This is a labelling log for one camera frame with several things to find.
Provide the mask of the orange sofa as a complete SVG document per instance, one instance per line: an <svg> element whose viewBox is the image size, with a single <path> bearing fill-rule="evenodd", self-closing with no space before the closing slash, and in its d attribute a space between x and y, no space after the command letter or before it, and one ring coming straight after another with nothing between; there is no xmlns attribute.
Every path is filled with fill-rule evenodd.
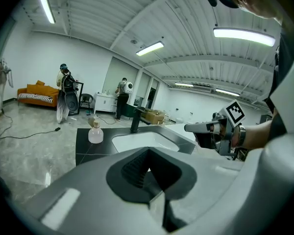
<svg viewBox="0 0 294 235"><path fill-rule="evenodd" d="M18 98L17 98L17 101L19 103L24 103L24 104L31 104L31 105L47 106L47 107L56 108L58 92L59 92L58 89L53 88L51 86L47 86L44 84L44 82L38 80L36 82L36 84L27 84L26 88L18 89L17 96L21 93L52 96L53 103L49 104L49 103L46 103L46 102L43 102L40 100L35 100L35 99L18 99Z"/></svg>

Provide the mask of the black vanity countertop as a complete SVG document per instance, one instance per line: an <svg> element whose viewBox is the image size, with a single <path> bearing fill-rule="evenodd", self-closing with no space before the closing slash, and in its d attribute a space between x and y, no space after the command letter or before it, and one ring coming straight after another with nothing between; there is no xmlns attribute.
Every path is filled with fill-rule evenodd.
<svg viewBox="0 0 294 235"><path fill-rule="evenodd" d="M112 143L112 138L132 134L129 128L103 128L103 141L99 144L92 144L88 140L89 129L78 128L75 143L75 164L80 165L105 156L118 154L118 151ZM138 133L154 132L162 135L175 143L179 150L185 154L191 154L195 143L174 131L160 126L147 126L138 128Z"/></svg>

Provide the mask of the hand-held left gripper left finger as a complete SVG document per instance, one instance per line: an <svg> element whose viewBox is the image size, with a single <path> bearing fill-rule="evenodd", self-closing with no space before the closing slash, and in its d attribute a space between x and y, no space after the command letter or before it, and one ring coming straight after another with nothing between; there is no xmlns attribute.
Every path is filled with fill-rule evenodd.
<svg viewBox="0 0 294 235"><path fill-rule="evenodd" d="M166 235L146 204L122 200L107 184L108 169L134 152L76 166L28 200L26 211L64 235Z"/></svg>

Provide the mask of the person's right forearm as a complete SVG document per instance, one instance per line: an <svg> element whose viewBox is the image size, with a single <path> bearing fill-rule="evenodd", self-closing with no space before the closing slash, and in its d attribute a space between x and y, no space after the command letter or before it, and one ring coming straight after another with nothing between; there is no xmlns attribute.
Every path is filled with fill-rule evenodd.
<svg viewBox="0 0 294 235"><path fill-rule="evenodd" d="M268 142L272 120L253 126L245 127L243 148L263 148Z"/></svg>

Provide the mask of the window with white blind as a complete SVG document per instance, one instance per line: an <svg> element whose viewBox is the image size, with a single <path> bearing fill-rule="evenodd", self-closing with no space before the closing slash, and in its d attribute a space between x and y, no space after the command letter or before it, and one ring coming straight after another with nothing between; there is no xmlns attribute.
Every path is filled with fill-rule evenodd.
<svg viewBox="0 0 294 235"><path fill-rule="evenodd" d="M115 90L118 84L123 78L127 79L127 82L135 83L138 70L125 62L112 58L107 75L103 84L102 93L112 96L114 99L117 98Z"/></svg>

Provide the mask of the person's right hand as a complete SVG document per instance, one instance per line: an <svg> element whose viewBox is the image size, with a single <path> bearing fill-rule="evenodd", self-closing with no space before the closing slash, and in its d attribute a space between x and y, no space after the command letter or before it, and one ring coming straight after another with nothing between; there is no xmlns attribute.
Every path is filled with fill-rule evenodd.
<svg viewBox="0 0 294 235"><path fill-rule="evenodd" d="M231 147L234 148L238 142L238 130L235 128L231 136Z"/></svg>

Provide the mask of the black faucet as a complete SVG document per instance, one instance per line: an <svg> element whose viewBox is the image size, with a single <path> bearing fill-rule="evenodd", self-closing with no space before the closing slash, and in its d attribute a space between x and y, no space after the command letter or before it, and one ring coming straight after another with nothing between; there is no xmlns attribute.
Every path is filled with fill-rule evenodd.
<svg viewBox="0 0 294 235"><path fill-rule="evenodd" d="M138 127L139 127L139 123L143 122L147 125L151 125L151 122L146 120L144 117L142 117L142 114L146 113L145 108L144 107L136 107L133 110L133 120L132 120L132 124L130 127L130 133L137 133L138 132Z"/></svg>

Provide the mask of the cardboard box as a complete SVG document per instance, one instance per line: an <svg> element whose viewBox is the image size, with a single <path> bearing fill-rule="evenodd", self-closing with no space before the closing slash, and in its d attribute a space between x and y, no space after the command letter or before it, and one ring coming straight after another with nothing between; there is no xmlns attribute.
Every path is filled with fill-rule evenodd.
<svg viewBox="0 0 294 235"><path fill-rule="evenodd" d="M151 124L162 124L165 118L165 113L160 110L145 109L142 117L149 121Z"/></svg>

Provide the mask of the silver wristwatch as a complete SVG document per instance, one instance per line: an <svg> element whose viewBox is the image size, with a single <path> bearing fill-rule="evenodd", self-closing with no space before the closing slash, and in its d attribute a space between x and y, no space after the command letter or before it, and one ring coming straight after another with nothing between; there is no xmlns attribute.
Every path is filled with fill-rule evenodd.
<svg viewBox="0 0 294 235"><path fill-rule="evenodd" d="M236 130L237 130L237 134L236 134L237 139L236 139L234 147L242 147L246 137L246 128L242 125L238 125L236 126Z"/></svg>

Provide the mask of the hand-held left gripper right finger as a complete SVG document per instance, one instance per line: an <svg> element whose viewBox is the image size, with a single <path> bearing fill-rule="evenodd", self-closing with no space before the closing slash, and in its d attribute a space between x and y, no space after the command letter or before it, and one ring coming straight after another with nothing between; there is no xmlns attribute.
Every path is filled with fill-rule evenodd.
<svg viewBox="0 0 294 235"><path fill-rule="evenodd" d="M294 234L294 134L250 152L243 163L175 153L196 172L181 199L161 192L149 211L179 235Z"/></svg>

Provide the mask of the black chair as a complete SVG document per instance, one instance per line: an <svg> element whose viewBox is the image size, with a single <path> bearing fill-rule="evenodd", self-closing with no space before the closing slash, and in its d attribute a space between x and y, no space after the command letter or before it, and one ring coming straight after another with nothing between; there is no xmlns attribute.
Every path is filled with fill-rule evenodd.
<svg viewBox="0 0 294 235"><path fill-rule="evenodd" d="M90 95L90 94L81 94L79 107L80 108L87 108L89 110L89 112L90 112L93 100L94 100L94 98L93 98L92 95Z"/></svg>

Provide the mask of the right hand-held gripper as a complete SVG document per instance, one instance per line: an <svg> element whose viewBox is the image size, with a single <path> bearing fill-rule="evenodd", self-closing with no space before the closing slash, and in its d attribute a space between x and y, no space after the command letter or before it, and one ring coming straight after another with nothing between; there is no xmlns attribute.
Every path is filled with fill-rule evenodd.
<svg viewBox="0 0 294 235"><path fill-rule="evenodd" d="M231 139L235 127L241 125L244 119L243 109L235 99L219 112L213 113L212 121L186 124L184 130L194 133L200 147L214 149L221 156L233 156Z"/></svg>

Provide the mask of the white cabinet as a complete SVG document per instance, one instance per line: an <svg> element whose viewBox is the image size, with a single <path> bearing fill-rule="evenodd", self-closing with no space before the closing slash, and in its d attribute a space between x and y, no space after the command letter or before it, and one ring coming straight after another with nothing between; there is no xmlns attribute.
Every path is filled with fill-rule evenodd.
<svg viewBox="0 0 294 235"><path fill-rule="evenodd" d="M115 113L117 110L117 98L113 95L96 93L94 100L94 114L97 111Z"/></svg>

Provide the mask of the black printed shirt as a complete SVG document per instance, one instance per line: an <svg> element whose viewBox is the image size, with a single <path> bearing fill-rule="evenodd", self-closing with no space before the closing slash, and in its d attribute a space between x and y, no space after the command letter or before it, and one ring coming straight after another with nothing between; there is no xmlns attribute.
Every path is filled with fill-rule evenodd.
<svg viewBox="0 0 294 235"><path fill-rule="evenodd" d="M294 35L281 30L278 64L274 69L269 106L276 109L269 140L286 133L294 134Z"/></svg>

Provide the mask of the striped blanket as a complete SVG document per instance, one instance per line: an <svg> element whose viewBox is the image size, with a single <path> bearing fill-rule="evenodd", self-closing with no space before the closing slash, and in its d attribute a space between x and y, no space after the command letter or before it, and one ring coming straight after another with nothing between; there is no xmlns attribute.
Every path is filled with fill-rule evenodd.
<svg viewBox="0 0 294 235"><path fill-rule="evenodd" d="M21 93L18 95L18 99L35 99L35 100L40 100L49 104L53 103L52 96L38 95L38 94Z"/></svg>

